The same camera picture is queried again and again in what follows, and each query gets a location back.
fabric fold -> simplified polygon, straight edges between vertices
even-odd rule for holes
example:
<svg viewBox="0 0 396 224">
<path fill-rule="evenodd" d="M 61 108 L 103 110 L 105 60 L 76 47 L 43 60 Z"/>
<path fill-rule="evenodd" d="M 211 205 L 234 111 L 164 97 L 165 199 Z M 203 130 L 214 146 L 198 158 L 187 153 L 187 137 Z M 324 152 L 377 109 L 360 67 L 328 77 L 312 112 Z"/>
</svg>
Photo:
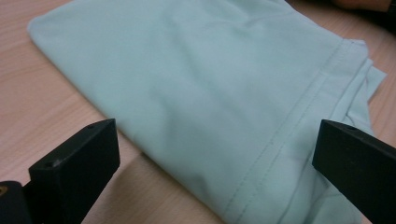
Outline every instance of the fabric fold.
<svg viewBox="0 0 396 224">
<path fill-rule="evenodd" d="M 322 119 L 372 133 L 367 101 L 384 75 L 363 42 L 265 0 L 78 0 L 28 30 L 227 223 L 359 222 L 311 160 Z"/>
</svg>

folded cloth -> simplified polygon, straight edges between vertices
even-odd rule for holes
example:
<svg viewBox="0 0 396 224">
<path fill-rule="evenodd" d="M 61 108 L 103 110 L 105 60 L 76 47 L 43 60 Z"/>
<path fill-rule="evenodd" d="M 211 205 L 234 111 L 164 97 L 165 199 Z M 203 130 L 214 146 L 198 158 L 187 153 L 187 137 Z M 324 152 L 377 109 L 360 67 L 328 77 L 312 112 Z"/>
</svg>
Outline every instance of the folded cloth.
<svg viewBox="0 0 396 224">
<path fill-rule="evenodd" d="M 367 48 L 280 0 L 76 0 L 33 41 L 228 223 L 360 223 L 311 165 L 322 119 L 371 133 Z"/>
</svg>

dark object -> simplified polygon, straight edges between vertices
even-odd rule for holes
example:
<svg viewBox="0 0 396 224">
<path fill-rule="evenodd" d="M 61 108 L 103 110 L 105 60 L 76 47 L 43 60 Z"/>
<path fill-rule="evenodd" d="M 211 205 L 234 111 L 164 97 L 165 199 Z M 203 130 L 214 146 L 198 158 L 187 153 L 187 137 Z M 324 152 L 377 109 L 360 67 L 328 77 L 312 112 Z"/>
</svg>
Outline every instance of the dark object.
<svg viewBox="0 0 396 224">
<path fill-rule="evenodd" d="M 390 9 L 389 7 L 388 13 L 368 10 L 355 10 L 353 13 L 366 21 L 385 28 L 389 33 L 396 35 L 396 13 L 392 12 L 394 9 Z"/>
<path fill-rule="evenodd" d="M 323 120 L 313 165 L 373 223 L 396 223 L 396 149 Z"/>
<path fill-rule="evenodd" d="M 388 8 L 388 15 L 390 17 L 396 17 L 396 0 L 392 0 L 390 2 L 389 8 Z"/>
<path fill-rule="evenodd" d="M 115 120 L 91 124 L 31 166 L 23 188 L 0 182 L 0 223 L 81 223 L 119 166 Z"/>
</svg>

wooden surface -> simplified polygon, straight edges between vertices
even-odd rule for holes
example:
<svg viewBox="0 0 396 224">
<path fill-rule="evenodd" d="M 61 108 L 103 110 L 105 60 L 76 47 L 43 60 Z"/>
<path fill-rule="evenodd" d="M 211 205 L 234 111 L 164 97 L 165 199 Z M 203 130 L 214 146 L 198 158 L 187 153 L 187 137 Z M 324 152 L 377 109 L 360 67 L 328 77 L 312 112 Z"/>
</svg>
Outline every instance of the wooden surface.
<svg viewBox="0 0 396 224">
<path fill-rule="evenodd" d="M 33 45 L 26 26 L 67 0 L 0 0 L 0 181 L 29 181 L 27 169 L 69 136 L 104 117 Z M 328 3 L 290 3 L 319 25 L 367 42 L 388 73 L 370 112 L 379 139 L 396 147 L 396 39 L 367 18 Z M 121 167 L 84 223 L 221 223 L 119 134 Z"/>
</svg>

light green fabric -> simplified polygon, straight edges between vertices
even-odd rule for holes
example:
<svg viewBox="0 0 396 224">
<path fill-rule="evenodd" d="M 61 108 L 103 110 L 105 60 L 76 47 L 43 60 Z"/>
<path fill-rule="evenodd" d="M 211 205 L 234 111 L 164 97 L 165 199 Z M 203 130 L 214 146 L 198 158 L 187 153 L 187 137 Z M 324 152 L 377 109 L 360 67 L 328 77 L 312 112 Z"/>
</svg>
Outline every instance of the light green fabric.
<svg viewBox="0 0 396 224">
<path fill-rule="evenodd" d="M 363 42 L 276 0 L 78 0 L 29 32 L 224 221 L 361 222 L 311 157 L 322 119 L 371 131 L 367 100 L 384 75 Z"/>
</svg>

